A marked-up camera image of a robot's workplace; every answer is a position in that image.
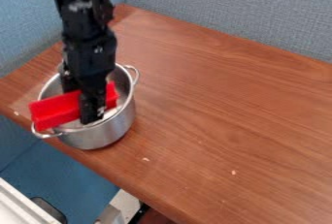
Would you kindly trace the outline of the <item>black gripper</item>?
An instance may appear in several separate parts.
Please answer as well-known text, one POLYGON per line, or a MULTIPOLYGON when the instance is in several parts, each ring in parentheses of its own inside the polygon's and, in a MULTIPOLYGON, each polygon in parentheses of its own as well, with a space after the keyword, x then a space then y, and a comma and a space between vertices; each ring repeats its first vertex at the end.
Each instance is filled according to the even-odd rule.
POLYGON ((116 69, 117 38, 110 30, 82 38, 62 32, 62 91, 81 90, 81 123, 90 124, 105 117, 106 76, 116 69))

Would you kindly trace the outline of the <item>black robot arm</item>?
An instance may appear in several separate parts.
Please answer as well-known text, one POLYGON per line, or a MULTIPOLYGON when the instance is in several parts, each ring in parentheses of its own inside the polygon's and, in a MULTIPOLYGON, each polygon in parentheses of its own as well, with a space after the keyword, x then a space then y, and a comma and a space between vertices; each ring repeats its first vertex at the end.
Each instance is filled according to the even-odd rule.
POLYGON ((62 18, 62 90, 78 90, 80 118, 90 124, 105 117, 106 77, 116 69, 117 37, 110 0, 55 0, 62 18))

